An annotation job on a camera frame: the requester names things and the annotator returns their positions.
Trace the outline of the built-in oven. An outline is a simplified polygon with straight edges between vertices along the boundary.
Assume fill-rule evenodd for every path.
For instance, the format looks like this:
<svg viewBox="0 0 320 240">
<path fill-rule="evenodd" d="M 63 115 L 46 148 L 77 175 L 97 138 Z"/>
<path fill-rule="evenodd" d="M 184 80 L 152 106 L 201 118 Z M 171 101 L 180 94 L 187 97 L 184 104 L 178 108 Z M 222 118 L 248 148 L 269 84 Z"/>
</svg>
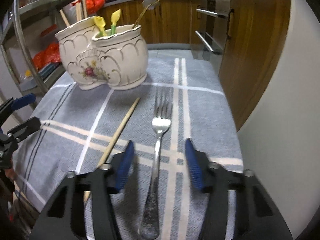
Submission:
<svg viewBox="0 0 320 240">
<path fill-rule="evenodd" d="M 191 0 L 190 48 L 195 59 L 209 61 L 219 73 L 227 40 L 231 0 Z"/>
</svg>

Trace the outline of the white floral ceramic utensil holder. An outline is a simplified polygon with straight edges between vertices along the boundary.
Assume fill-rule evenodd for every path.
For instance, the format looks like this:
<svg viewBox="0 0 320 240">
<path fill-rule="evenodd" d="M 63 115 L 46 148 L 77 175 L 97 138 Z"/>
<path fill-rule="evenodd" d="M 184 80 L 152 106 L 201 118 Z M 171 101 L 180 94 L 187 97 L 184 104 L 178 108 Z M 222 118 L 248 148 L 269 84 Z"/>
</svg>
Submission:
<svg viewBox="0 0 320 240">
<path fill-rule="evenodd" d="M 149 59 L 141 29 L 122 25 L 101 36 L 93 17 L 70 25 L 55 35 L 62 65 L 81 90 L 135 88 L 146 80 Z"/>
</svg>

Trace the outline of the yellow green tulip spoon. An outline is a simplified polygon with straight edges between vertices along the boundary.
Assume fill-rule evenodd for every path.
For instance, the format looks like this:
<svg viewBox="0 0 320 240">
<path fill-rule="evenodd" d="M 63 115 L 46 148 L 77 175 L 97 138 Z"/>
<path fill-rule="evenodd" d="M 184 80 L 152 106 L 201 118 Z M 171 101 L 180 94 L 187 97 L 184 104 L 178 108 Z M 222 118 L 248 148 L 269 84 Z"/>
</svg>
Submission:
<svg viewBox="0 0 320 240">
<path fill-rule="evenodd" d="M 105 23 L 104 18 L 101 16 L 94 16 L 94 23 L 98 27 L 100 35 L 106 36 L 106 33 L 105 33 L 106 23 Z"/>
</svg>

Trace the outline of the grey plaid table cloth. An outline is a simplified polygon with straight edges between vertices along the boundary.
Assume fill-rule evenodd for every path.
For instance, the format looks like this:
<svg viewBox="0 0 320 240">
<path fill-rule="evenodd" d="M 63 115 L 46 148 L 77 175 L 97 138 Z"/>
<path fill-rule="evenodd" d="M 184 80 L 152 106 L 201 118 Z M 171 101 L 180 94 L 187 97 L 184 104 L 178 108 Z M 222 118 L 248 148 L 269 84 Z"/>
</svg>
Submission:
<svg viewBox="0 0 320 240">
<path fill-rule="evenodd" d="M 148 193 L 156 135 L 152 129 L 156 92 L 164 88 L 172 105 L 172 124 L 164 135 L 159 174 L 160 239 L 197 239 L 207 196 L 189 182 L 184 142 L 226 169 L 243 169 L 231 111 L 209 62 L 150 54 L 148 75 L 138 87 L 112 90 L 101 85 L 81 90 L 64 74 L 33 111 L 41 129 L 14 154 L 18 195 L 41 211 L 68 171 L 95 170 L 103 152 L 134 102 L 137 107 L 112 152 L 135 145 L 129 180 L 112 196 L 123 239 L 139 239 L 138 228 Z"/>
</svg>

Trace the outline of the yellow tulip spoon in holder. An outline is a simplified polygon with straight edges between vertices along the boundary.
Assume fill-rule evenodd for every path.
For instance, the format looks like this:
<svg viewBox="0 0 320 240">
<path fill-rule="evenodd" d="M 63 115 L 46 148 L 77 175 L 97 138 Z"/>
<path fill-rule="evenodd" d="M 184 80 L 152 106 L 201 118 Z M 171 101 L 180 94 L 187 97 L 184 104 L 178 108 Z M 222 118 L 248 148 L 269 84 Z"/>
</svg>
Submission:
<svg viewBox="0 0 320 240">
<path fill-rule="evenodd" d="M 121 16 L 121 10 L 118 9 L 117 11 L 113 12 L 111 15 L 111 31 L 110 31 L 110 35 L 114 35 L 116 33 L 116 26 L 117 26 L 117 22 L 119 21 Z"/>
</svg>

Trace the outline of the wooden kitchen cabinets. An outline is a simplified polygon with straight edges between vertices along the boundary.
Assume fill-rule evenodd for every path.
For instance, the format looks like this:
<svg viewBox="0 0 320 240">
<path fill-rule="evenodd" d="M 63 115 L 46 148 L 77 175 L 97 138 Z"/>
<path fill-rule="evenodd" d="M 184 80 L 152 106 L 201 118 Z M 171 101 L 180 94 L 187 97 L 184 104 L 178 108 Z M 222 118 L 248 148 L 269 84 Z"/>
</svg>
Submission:
<svg viewBox="0 0 320 240">
<path fill-rule="evenodd" d="M 162 0 L 145 13 L 142 34 L 210 61 L 242 128 L 279 62 L 290 9 L 291 0 Z"/>
</svg>

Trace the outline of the silver fork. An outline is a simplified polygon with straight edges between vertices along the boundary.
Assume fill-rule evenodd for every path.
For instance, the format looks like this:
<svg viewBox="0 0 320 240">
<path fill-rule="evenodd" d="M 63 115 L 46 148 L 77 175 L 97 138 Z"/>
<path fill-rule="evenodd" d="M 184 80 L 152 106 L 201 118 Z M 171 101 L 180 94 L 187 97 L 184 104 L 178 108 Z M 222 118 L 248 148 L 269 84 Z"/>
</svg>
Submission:
<svg viewBox="0 0 320 240">
<path fill-rule="evenodd" d="M 161 147 L 163 135 L 171 126 L 172 103 L 170 90 L 158 87 L 156 90 L 152 128 L 156 133 L 154 159 L 151 171 L 151 179 L 148 196 L 144 205 L 142 220 L 138 234 L 142 239 L 157 239 L 160 234 L 159 208 L 158 208 L 158 182 L 161 160 Z"/>
</svg>

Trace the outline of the wooden chopstick in holder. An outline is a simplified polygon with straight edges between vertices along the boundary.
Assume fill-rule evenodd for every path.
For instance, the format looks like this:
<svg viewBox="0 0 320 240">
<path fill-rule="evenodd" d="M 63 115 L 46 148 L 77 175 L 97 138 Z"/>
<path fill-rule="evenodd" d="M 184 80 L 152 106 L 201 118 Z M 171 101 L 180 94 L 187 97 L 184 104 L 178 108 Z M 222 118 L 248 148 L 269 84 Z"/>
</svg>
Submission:
<svg viewBox="0 0 320 240">
<path fill-rule="evenodd" d="M 63 12 L 63 10 L 62 10 L 62 9 L 60 10 L 60 15 L 61 15 L 61 17 L 62 17 L 63 22 L 65 23 L 65 25 L 66 25 L 67 27 L 68 27 L 68 26 L 70 26 L 70 23 L 69 23 L 69 21 L 68 21 L 68 19 L 67 19 L 66 15 L 65 15 L 65 13 Z"/>
</svg>

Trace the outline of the metal shelf rack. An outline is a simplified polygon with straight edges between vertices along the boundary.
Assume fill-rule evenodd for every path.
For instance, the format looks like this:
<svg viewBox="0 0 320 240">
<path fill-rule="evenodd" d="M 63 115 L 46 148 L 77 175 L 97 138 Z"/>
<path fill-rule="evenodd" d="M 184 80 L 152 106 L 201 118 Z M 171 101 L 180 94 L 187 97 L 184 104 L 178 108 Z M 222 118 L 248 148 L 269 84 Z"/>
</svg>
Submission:
<svg viewBox="0 0 320 240">
<path fill-rule="evenodd" d="M 38 0 L 20 7 L 20 0 L 14 0 L 9 7 L 8 23 L 1 33 L 1 52 L 19 94 L 34 93 L 39 102 L 65 72 L 62 64 L 57 63 L 46 74 L 25 76 L 25 72 L 35 66 L 33 57 L 56 42 L 55 33 L 66 27 L 60 10 L 75 1 Z"/>
</svg>

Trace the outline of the red plastic bag lower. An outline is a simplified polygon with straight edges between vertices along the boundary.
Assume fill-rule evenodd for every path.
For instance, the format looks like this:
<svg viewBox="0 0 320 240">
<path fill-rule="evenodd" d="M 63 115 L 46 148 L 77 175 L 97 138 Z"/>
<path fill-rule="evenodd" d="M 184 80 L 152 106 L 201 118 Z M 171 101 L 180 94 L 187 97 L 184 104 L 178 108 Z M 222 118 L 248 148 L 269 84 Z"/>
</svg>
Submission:
<svg viewBox="0 0 320 240">
<path fill-rule="evenodd" d="M 33 64 L 37 71 L 40 71 L 49 63 L 61 62 L 59 44 L 52 42 L 45 50 L 40 51 L 33 57 Z"/>
</svg>

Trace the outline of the wooden chopstick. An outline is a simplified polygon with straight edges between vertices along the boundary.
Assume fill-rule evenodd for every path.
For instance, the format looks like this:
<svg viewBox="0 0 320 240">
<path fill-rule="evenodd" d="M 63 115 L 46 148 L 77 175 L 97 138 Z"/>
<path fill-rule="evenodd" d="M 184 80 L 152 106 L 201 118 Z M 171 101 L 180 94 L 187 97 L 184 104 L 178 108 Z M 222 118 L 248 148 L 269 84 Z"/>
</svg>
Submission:
<svg viewBox="0 0 320 240">
<path fill-rule="evenodd" d="M 139 100 L 140 98 L 136 98 L 128 112 L 125 114 L 97 163 L 97 169 L 103 167 L 107 168 L 107 177 L 105 178 L 106 180 L 103 189 L 108 195 L 118 194 L 125 187 L 129 177 L 129 171 L 135 157 L 135 146 L 132 140 L 129 140 L 123 152 L 116 153 L 109 163 L 107 161 L 122 131 L 134 113 Z"/>
<path fill-rule="evenodd" d="M 68 21 L 68 19 L 67 19 L 66 15 L 65 15 L 65 13 L 63 12 L 63 10 L 62 10 L 62 9 L 60 10 L 60 15 L 61 15 L 61 17 L 62 17 L 63 22 L 65 23 L 65 25 L 66 25 L 67 27 L 68 27 L 68 26 L 70 26 L 70 23 L 69 23 L 69 21 Z"/>
</svg>

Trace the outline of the silver spoon in holder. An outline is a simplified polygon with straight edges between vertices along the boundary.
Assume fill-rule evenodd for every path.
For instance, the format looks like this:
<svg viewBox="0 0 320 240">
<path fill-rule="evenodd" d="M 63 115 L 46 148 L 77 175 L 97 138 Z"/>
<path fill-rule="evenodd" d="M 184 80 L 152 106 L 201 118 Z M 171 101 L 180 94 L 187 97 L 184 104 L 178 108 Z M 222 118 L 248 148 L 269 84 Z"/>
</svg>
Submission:
<svg viewBox="0 0 320 240">
<path fill-rule="evenodd" d="M 155 7 L 155 4 L 157 3 L 157 0 L 143 0 L 142 6 L 143 6 L 143 11 L 140 13 L 139 17 L 137 18 L 134 27 L 139 25 L 141 19 L 143 18 L 144 14 L 148 10 L 152 10 Z"/>
</svg>

